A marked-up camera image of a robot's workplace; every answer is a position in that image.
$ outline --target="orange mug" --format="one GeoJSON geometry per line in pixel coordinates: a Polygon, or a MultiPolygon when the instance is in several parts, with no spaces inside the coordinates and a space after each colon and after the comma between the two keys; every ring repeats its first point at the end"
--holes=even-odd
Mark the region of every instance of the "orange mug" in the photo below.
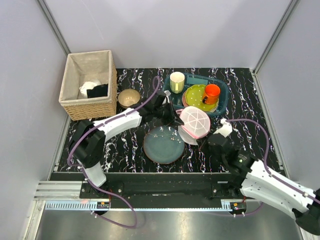
{"type": "Polygon", "coordinates": [[[218,87],[215,84],[208,84],[204,88],[202,102],[208,105],[215,104],[219,99],[219,95],[220,95],[220,87],[218,87]]]}

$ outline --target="wooden bowl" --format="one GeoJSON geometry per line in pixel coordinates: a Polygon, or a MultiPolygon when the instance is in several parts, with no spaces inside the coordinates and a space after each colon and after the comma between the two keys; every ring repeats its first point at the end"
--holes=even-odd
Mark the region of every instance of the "wooden bowl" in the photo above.
{"type": "Polygon", "coordinates": [[[140,93],[134,89],[125,89],[118,95],[118,102],[124,109],[129,108],[133,104],[137,104],[140,100],[140,93]]]}

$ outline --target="tray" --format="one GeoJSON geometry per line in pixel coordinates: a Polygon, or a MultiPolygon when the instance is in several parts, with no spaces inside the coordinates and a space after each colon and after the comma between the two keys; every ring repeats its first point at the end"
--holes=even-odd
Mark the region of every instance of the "tray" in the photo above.
{"type": "Polygon", "coordinates": [[[185,76],[185,80],[184,80],[184,87],[182,92],[180,93],[173,93],[170,89],[170,75],[168,75],[165,80],[164,80],[164,84],[162,87],[162,90],[169,90],[171,95],[170,95],[170,99],[173,103],[173,107],[174,109],[184,109],[184,105],[182,102],[182,97],[183,94],[185,93],[185,91],[196,84],[204,84],[204,85],[208,85],[208,84],[216,84],[219,86],[221,92],[220,92],[220,96],[219,96],[219,104],[218,107],[216,108],[216,110],[214,112],[206,112],[207,115],[209,117],[214,117],[214,116],[219,116],[223,113],[226,112],[227,109],[227,104],[228,104],[228,99],[229,99],[229,89],[226,83],[224,83],[223,81],[216,79],[216,78],[210,78],[210,77],[205,77],[205,76],[199,76],[199,75],[193,75],[193,74],[189,74],[189,73],[183,73],[185,76]]]}

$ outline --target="marble pattern surface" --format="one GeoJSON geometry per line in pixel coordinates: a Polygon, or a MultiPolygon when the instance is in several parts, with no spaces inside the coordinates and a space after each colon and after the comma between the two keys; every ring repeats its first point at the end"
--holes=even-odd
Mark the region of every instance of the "marble pattern surface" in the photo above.
{"type": "MultiPolygon", "coordinates": [[[[252,119],[267,130],[266,120],[261,108],[257,90],[248,68],[128,68],[117,69],[117,93],[132,88],[139,91],[145,98],[150,96],[153,87],[152,79],[159,76],[161,86],[168,75],[173,72],[191,73],[224,81],[229,88],[227,110],[223,115],[211,117],[211,131],[214,132],[221,118],[252,119]]],[[[68,142],[76,129],[76,121],[71,121],[63,152],[60,158],[58,172],[78,172],[78,169],[68,167],[68,142]]],[[[146,133],[161,126],[160,120],[154,120],[137,128],[129,129],[113,138],[104,146],[104,158],[101,160],[105,172],[129,173],[220,173],[227,169],[214,159],[208,152],[199,151],[197,146],[185,144],[180,159],[171,164],[157,164],[148,159],[143,149],[146,133]]],[[[234,122],[230,141],[262,159],[266,139],[259,127],[252,123],[234,122]]],[[[268,165],[277,172],[280,171],[277,156],[270,139],[268,165]]]]}

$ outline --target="cream mug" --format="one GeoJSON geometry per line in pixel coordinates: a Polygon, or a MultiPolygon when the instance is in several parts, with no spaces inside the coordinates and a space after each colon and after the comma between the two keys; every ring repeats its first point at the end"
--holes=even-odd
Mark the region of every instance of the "cream mug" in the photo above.
{"type": "Polygon", "coordinates": [[[182,72],[175,71],[170,74],[170,88],[175,94],[181,93],[185,86],[185,75],[182,72]]]}

